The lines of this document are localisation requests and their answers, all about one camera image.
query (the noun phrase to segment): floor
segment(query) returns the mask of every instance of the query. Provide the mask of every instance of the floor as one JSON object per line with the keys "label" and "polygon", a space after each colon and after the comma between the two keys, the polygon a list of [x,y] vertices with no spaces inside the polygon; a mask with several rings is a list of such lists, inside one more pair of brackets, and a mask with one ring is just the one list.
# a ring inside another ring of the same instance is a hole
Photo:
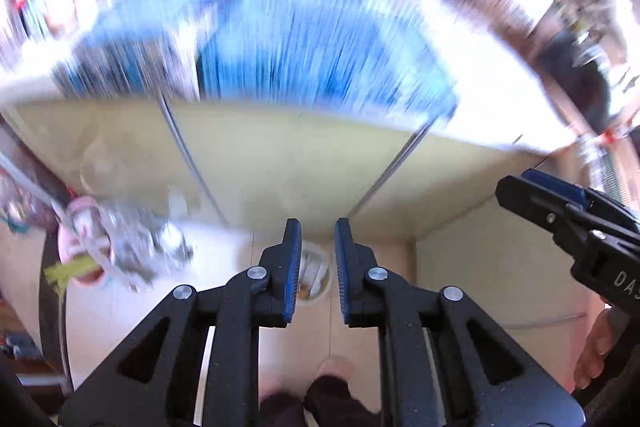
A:
{"label": "floor", "polygon": [[[181,274],[139,294],[113,281],[100,288],[71,285],[68,290],[66,333],[74,387],[77,387],[132,328],[180,283],[198,290],[220,286],[237,272],[257,264],[262,250],[279,243],[282,236],[221,232],[201,225],[183,226],[187,243],[194,247],[191,266]],[[381,266],[407,280],[415,275],[415,255],[403,241],[368,243]],[[317,241],[333,256],[332,241]],[[356,366],[350,381],[355,397],[371,410],[380,409],[380,376],[376,330],[349,330],[342,322],[332,266],[331,292],[312,305],[298,304],[293,322],[285,329],[260,330],[260,374],[281,377],[286,389],[302,395],[313,380],[319,363],[329,355],[343,355]],[[206,377],[212,333],[209,334],[201,382]],[[196,420],[202,397],[196,404]]]}
{"label": "floor", "polygon": [[40,229],[31,229],[26,234],[14,234],[4,223],[0,223],[2,297],[11,304],[40,349],[38,293],[45,235]]}

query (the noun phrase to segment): pink object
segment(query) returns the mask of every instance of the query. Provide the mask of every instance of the pink object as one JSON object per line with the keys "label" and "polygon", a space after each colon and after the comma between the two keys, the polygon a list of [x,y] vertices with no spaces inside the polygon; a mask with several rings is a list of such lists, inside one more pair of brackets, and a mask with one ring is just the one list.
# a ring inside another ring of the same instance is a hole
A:
{"label": "pink object", "polygon": [[[91,208],[92,206],[97,206],[94,198],[90,196],[81,196],[80,198],[76,198],[75,200],[69,203],[67,210],[69,212],[77,212],[78,210],[82,210],[84,208]],[[58,230],[58,255],[60,256],[60,261],[63,264],[68,263],[75,256],[75,254],[70,253],[70,250],[73,247],[77,247],[80,244],[76,234],[66,227],[60,226]],[[102,268],[97,269],[96,271],[84,275],[82,277],[74,277],[74,280],[78,282],[81,286],[86,287],[98,287],[101,286],[106,280],[108,275],[104,272]]]}

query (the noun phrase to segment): white wall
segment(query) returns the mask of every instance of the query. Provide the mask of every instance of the white wall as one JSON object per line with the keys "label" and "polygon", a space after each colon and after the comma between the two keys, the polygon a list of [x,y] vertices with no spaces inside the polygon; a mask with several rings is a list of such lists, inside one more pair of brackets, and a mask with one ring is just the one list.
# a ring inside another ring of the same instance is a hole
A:
{"label": "white wall", "polygon": [[[500,325],[589,311],[591,292],[571,278],[570,256],[548,232],[500,208],[495,198],[435,230],[416,250],[418,286],[459,286]],[[589,327],[589,319],[579,319],[508,333],[571,390]]]}

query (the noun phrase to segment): wooden panel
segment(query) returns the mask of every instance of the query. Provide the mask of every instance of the wooden panel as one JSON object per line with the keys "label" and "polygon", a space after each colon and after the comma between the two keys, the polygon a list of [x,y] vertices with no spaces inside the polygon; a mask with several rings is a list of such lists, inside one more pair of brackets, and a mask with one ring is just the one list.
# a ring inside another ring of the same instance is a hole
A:
{"label": "wooden panel", "polygon": [[410,133],[286,108],[177,103],[174,113],[226,217],[281,231],[331,234]]}
{"label": "wooden panel", "polygon": [[0,299],[0,330],[9,333],[25,333],[26,330],[20,322],[18,315],[7,301]]}
{"label": "wooden panel", "polygon": [[420,239],[489,198],[503,176],[538,161],[518,150],[429,135],[352,220],[352,228],[367,237]]}

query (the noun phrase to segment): human hand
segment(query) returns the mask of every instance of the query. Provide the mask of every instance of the human hand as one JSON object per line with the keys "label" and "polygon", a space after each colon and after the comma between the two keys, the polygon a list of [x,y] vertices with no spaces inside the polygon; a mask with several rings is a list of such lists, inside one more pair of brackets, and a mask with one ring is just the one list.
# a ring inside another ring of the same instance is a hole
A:
{"label": "human hand", "polygon": [[600,312],[584,342],[584,349],[575,363],[574,381],[577,389],[587,387],[592,378],[604,369],[604,357],[613,347],[613,333],[609,325],[611,309]]}

